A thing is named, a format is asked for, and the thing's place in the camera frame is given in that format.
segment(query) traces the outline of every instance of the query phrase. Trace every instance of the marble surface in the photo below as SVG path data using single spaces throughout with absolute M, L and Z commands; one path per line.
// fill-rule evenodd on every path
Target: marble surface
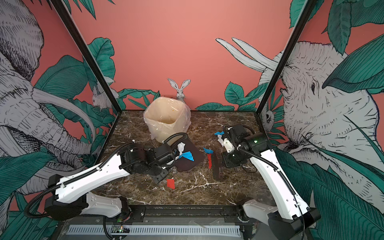
M 111 140 L 103 153 L 103 161 L 117 147 L 135 139 L 136 142 L 159 146 L 151 140 L 142 111 L 124 111 L 120 117 Z M 191 126 L 187 133 L 200 151 L 203 147 L 212 149 L 220 157 L 225 149 L 214 135 L 222 131 L 222 124 L 243 123 L 258 131 L 253 113 L 237 112 L 191 112 Z M 246 172 L 242 167 L 223 168 L 224 177 L 214 180 L 209 169 L 208 158 L 187 172 L 170 170 L 167 179 L 174 178 L 175 189 L 167 187 L 167 181 L 155 184 L 148 175 L 133 174 L 111 181 L 92 192 L 107 197 L 123 196 L 128 204 L 151 205 L 231 205 L 246 197 L 275 205 L 274 199 L 259 172 Z

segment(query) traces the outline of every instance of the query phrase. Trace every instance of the blue paper scrap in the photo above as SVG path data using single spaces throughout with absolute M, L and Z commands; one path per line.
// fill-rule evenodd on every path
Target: blue paper scrap
M 192 153 L 191 153 L 191 152 L 184 152 L 184 153 L 182 153 L 182 154 L 180 155 L 179 158 L 181 158 L 181 157 L 185 157 L 186 159 L 189 159 L 189 160 L 191 160 L 191 161 L 195 161 L 195 160 L 193 159 L 193 156 L 192 156 Z
M 204 149 L 204 151 L 205 151 L 206 153 L 208 153 L 208 154 L 213 153 L 213 150 L 211 150 L 211 149 L 206 149 L 205 147 L 203 147 L 203 149 Z

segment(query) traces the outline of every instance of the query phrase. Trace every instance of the plastic bag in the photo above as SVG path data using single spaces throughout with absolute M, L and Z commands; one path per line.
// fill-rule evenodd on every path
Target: plastic bag
M 159 97 L 144 111 L 144 121 L 148 125 L 151 139 L 163 142 L 177 132 L 187 132 L 191 125 L 191 109 L 179 100 Z M 171 139 L 172 144 L 180 137 Z

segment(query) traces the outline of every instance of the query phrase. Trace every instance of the rabbit head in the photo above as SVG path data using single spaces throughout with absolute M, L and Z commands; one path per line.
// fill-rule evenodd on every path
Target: rabbit head
M 181 87 L 179 88 L 179 86 L 177 85 L 177 83 L 175 81 L 173 81 L 172 79 L 168 78 L 168 81 L 169 81 L 169 84 L 177 90 L 177 94 L 176 94 L 176 99 L 177 100 L 180 100 L 180 101 L 184 101 L 183 99 L 185 98 L 185 95 L 183 93 L 183 89 L 188 86 L 188 84 L 191 82 L 190 79 L 187 79 L 183 82 L 183 84 L 181 84 Z

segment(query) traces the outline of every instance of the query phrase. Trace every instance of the white tusk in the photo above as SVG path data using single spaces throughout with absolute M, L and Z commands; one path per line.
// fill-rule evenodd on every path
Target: white tusk
M 11 157 L 26 154 L 26 151 L 13 138 L 11 131 L 6 126 L 0 126 L 0 148 Z
M 52 94 L 47 93 L 47 92 L 44 92 L 38 88 L 33 88 L 32 99 L 38 103 L 52 104 L 52 105 L 55 105 L 55 106 L 58 106 L 61 108 L 68 109 L 68 110 L 76 113 L 82 119 L 84 119 L 84 121 L 89 125 L 89 127 L 91 128 L 91 131 L 92 131 L 92 139 L 93 139 L 93 141 L 95 140 L 95 136 L 96 136 L 95 127 L 93 126 L 91 119 L 83 110 L 81 110 L 76 105 L 68 102 L 67 100 L 65 100 L 63 98 L 57 97 L 57 96 L 52 95 Z
M 259 72 L 263 72 L 265 70 L 266 67 L 264 65 L 262 65 L 261 63 L 245 56 L 244 54 L 242 54 L 239 50 L 237 50 L 234 46 L 232 46 L 228 42 L 226 42 L 220 38 L 217 38 L 216 41 L 218 43 L 220 43 L 221 45 L 223 45 L 232 54 L 232 56 L 234 56 L 239 62 L 241 62 L 245 66 L 252 68 L 256 71 L 259 71 Z
M 249 56 L 251 56 L 254 60 L 261 63 L 262 65 L 266 66 L 267 68 L 271 70 L 276 70 L 278 62 L 273 61 L 269 59 L 268 57 L 262 55 L 258 50 L 253 48 L 251 45 L 247 44 L 246 42 L 237 39 L 232 38 L 232 40 L 241 47 L 244 52 L 246 52 Z

